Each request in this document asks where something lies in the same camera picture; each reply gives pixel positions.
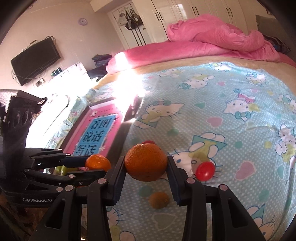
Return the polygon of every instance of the wardrobe door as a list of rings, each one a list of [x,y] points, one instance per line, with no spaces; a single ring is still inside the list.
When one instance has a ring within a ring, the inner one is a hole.
[[[213,15],[220,18],[222,21],[226,23],[232,24],[232,19],[230,15],[230,10],[228,9],[228,6],[226,5],[226,2],[224,0],[207,0],[211,1],[213,5],[212,11],[214,12]]]
[[[225,0],[228,6],[229,14],[232,18],[232,24],[248,34],[248,28],[244,13],[238,0]]]
[[[152,42],[168,40],[165,28],[151,0],[133,0]]]
[[[169,24],[176,23],[180,20],[180,17],[174,11],[172,3],[168,0],[152,0],[152,2],[157,10],[158,17],[163,23],[165,30]]]
[[[196,15],[199,16],[201,14],[212,14],[209,5],[207,2],[210,0],[191,0],[193,4],[193,9],[196,12]]]
[[[172,2],[180,12],[183,21],[197,17],[196,10],[194,10],[194,6],[191,2],[187,0],[172,0]]]

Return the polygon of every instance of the blue label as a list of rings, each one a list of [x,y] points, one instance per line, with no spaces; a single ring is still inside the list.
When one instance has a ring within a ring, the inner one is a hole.
[[[99,153],[115,118],[116,115],[108,115],[93,119],[80,138],[73,155],[90,156]]]

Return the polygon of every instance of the white wall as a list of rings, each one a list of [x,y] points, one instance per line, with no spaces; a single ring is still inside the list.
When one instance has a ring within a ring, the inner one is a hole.
[[[249,31],[258,30],[256,15],[275,18],[274,16],[267,14],[265,8],[257,2],[257,0],[239,0],[239,3],[242,7]]]
[[[80,26],[79,18],[85,18],[88,25]],[[43,77],[46,82],[57,67],[64,70],[80,61],[90,70],[95,68],[94,55],[124,50],[107,14],[95,13],[88,1],[38,0],[15,22],[0,45],[0,89],[30,92],[34,88],[32,83],[21,87],[12,79],[10,60],[32,41],[48,35],[56,38],[61,59],[47,69]]]

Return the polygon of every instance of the orange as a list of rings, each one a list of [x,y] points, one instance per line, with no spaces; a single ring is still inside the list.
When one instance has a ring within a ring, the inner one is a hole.
[[[166,207],[169,201],[169,196],[164,192],[155,192],[149,197],[150,206],[154,209]]]
[[[139,181],[151,182],[160,178],[166,170],[166,154],[155,144],[133,146],[124,159],[128,174]]]
[[[109,169],[111,169],[111,163],[106,157],[100,154],[93,154],[86,159],[85,167],[87,167],[89,170],[103,169],[105,172],[107,172]]]

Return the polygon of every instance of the flat screen tv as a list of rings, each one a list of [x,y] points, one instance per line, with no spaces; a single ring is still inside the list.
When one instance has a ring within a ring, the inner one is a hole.
[[[60,58],[52,38],[49,37],[14,57],[11,65],[20,85],[23,86]]]

